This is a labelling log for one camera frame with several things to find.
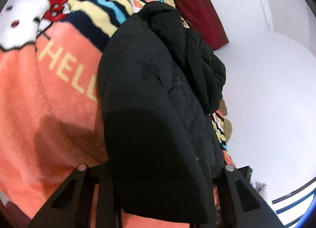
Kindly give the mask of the beige woven fan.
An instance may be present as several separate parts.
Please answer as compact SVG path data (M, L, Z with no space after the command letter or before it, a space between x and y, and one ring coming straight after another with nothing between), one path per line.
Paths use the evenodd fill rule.
M232 123L228 119L224 119L223 121L223 130L224 130L224 136L227 143L230 140L231 135L232 135Z

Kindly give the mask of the dark red padded headboard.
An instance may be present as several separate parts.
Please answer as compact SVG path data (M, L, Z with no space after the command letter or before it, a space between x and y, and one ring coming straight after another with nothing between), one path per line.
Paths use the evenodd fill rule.
M176 8L190 26L200 32L204 41L218 50L229 40L211 0L174 0Z

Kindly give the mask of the large black padded jacket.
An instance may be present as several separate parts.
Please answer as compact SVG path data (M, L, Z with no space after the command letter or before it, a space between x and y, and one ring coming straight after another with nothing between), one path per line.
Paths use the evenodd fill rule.
M174 7L147 3L109 40L98 69L105 146L122 209L205 224L201 164L224 166L210 115L226 68Z

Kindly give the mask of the Hello Kitty striped blanket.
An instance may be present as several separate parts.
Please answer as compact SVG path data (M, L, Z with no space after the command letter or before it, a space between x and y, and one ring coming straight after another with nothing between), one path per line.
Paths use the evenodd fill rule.
M118 27L146 3L7 0L1 11L1 210L27 227L80 163L104 148L96 76Z

